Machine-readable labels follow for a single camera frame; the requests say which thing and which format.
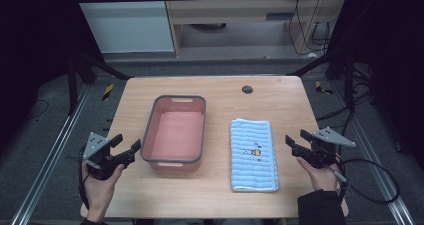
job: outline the wooden table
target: wooden table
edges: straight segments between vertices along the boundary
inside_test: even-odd
[[[250,85],[253,93],[242,87]],[[285,144],[301,145],[300,129],[318,130],[298,77],[154,77],[130,79],[109,138],[122,133],[118,154],[142,139],[154,100],[160,95],[200,95],[206,99],[202,164],[194,172],[153,170],[140,154],[116,184],[107,217],[127,218],[287,218],[297,217],[297,198],[313,191],[309,176]],[[271,122],[280,179],[275,193],[235,193],[230,184],[230,122],[236,118]]]

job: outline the gray floor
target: gray floor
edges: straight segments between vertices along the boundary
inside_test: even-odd
[[[184,29],[182,50],[178,58],[145,58],[138,62],[122,63],[113,61],[110,65],[132,76],[195,76],[195,75],[245,75],[245,74],[285,74],[308,64],[312,58],[297,55],[290,45],[287,31],[281,23],[268,24],[228,24],[221,30],[209,27]],[[343,106],[342,99],[335,95],[318,92],[315,82],[325,79],[325,65],[303,76],[302,81],[316,117],[323,116]],[[87,91],[75,125],[63,150],[58,152],[57,162],[52,164],[52,173],[45,187],[41,189],[37,204],[30,210],[30,223],[33,224],[78,224],[81,221],[81,202],[77,194],[77,164],[65,158],[76,155],[84,144],[89,132],[107,135],[110,119],[113,118],[125,81],[119,81],[102,71],[96,70],[98,81],[95,85],[80,85],[79,91]],[[114,84],[108,101],[102,101],[105,87]],[[331,81],[328,86],[334,91],[342,87],[343,80]],[[366,87],[358,87],[358,94],[366,92]],[[39,90],[39,99],[31,111],[41,115],[28,119],[11,144],[11,150],[0,160],[0,224],[10,224],[31,190],[38,172],[55,144],[56,138],[65,124],[68,112],[67,79],[60,77],[46,83]],[[424,173],[410,155],[397,153],[395,141],[378,108],[365,98],[356,106],[354,120],[349,124],[346,137],[358,144],[357,148],[343,150],[343,159],[368,158],[367,144],[371,144],[381,164],[391,171],[401,187],[402,204],[407,208],[415,224],[424,224],[423,202]],[[342,113],[334,118],[319,122],[320,127],[343,124],[347,117]],[[382,198],[381,190],[374,173],[368,165],[347,166],[348,179],[366,194]],[[414,224],[396,220],[392,206],[379,205],[367,201],[358,194],[347,194],[349,224]],[[129,223],[129,220],[112,220]],[[296,224],[296,219],[288,219],[288,224]]]

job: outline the folded towel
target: folded towel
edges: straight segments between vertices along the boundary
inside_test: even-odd
[[[231,186],[238,192],[275,192],[278,171],[269,121],[231,121]]]

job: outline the sleeve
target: sleeve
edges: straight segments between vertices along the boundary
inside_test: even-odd
[[[92,222],[92,221],[90,221],[90,220],[87,220],[87,218],[86,219],[84,219],[84,221],[82,221],[82,223],[81,223],[81,225],[107,225],[106,223],[95,223],[95,222]]]
[[[345,225],[339,197],[333,191],[315,191],[297,199],[299,225]]]

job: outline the human hand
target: human hand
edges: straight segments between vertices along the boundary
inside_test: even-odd
[[[332,164],[329,168],[316,169],[301,157],[297,157],[300,166],[308,172],[311,178],[312,187],[317,190],[336,191],[337,177],[334,171],[339,171],[336,164]]]
[[[87,219],[100,223],[106,214],[107,208],[112,201],[115,191],[115,184],[121,177],[124,165],[120,164],[116,167],[112,176],[107,180],[97,180],[92,175],[88,175],[86,163],[82,163],[82,179],[85,179],[84,187],[90,209],[88,210]]]

